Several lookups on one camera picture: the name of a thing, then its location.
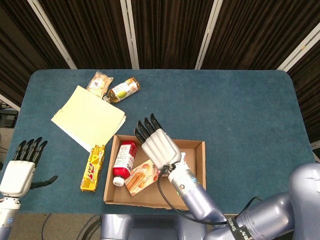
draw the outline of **robotic arm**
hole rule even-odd
[[[294,240],[319,239],[319,163],[297,168],[291,174],[289,192],[270,196],[245,209],[236,218],[226,219],[187,164],[181,160],[179,148],[153,114],[150,120],[153,126],[145,118],[145,127],[139,121],[139,130],[135,129],[134,134],[161,173],[169,173],[169,181],[182,197],[195,222],[220,225],[207,234],[205,240],[272,240],[294,229]]]
[[[0,200],[0,240],[9,238],[16,214],[21,206],[19,198],[26,195],[30,189],[50,185],[58,178],[58,176],[53,176],[47,181],[32,183],[41,154],[48,143],[44,141],[39,145],[41,141],[42,137],[21,142],[13,159],[6,167],[0,184],[0,192],[4,196]]]

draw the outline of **red plastic bottle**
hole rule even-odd
[[[125,179],[130,177],[136,153],[137,145],[134,141],[122,142],[112,169],[114,185],[121,187],[124,185]]]

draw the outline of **curtain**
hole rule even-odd
[[[21,105],[33,72],[69,68],[27,1],[0,1],[0,94]]]
[[[141,69],[194,69],[214,0],[132,0]]]
[[[202,69],[276,69],[319,13],[319,0],[224,0]]]
[[[79,69],[130,69],[119,0],[40,0]]]
[[[288,72],[311,143],[320,140],[320,41]]]

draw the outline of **blue table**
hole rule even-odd
[[[95,71],[52,69],[32,75],[4,167],[21,141],[42,136],[48,145],[33,180],[44,181],[53,175],[58,175],[58,179],[23,197],[21,212],[170,212],[104,204],[111,141],[106,146],[97,191],[80,191],[89,154],[51,118],[77,85],[88,85]],[[206,142],[207,191],[225,214],[238,213],[253,196],[265,198],[287,191],[292,170],[314,161],[292,81],[283,71],[102,72],[114,77],[111,87],[131,76],[141,85],[138,93],[115,104],[127,116],[118,134],[133,135],[137,120],[154,113],[172,138]]]

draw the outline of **yellow paper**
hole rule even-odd
[[[106,145],[125,120],[123,111],[81,86],[51,119],[88,152]]]

